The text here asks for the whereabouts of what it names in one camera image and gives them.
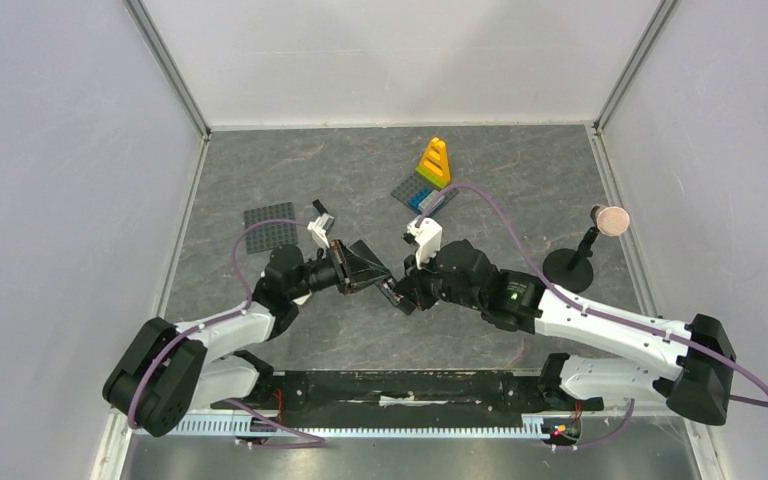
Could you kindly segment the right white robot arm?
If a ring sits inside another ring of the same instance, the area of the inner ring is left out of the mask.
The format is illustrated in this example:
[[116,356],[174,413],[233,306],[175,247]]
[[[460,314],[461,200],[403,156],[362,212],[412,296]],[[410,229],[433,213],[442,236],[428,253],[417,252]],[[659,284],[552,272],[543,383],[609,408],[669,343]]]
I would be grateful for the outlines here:
[[540,400],[562,408],[573,399],[662,398],[674,413],[707,425],[727,420],[736,358],[722,323],[698,314],[689,323],[646,317],[589,302],[538,277],[499,269],[469,241],[444,246],[423,265],[405,260],[393,290],[406,312],[447,302],[475,310],[496,328],[557,337],[610,353],[547,361]]

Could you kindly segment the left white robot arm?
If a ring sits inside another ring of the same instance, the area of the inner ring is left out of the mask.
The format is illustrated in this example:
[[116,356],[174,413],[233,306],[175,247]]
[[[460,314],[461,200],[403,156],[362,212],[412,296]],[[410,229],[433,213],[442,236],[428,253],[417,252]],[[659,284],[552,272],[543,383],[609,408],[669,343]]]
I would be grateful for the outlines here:
[[332,241],[313,259],[295,245],[272,250],[249,299],[189,322],[146,321],[102,387],[102,397],[131,427],[160,437],[193,408],[227,398],[261,408],[273,398],[269,367],[243,349],[283,334],[300,299],[335,288],[343,295],[384,283],[390,270],[362,241]]

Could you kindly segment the black slim remote control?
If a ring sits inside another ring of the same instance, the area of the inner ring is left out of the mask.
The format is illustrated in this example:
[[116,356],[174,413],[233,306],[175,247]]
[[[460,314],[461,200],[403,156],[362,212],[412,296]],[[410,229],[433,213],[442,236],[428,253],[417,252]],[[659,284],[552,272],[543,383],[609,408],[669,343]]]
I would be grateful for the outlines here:
[[377,282],[376,287],[389,303],[403,314],[411,315],[415,311],[416,306],[396,291],[396,281],[393,277]]

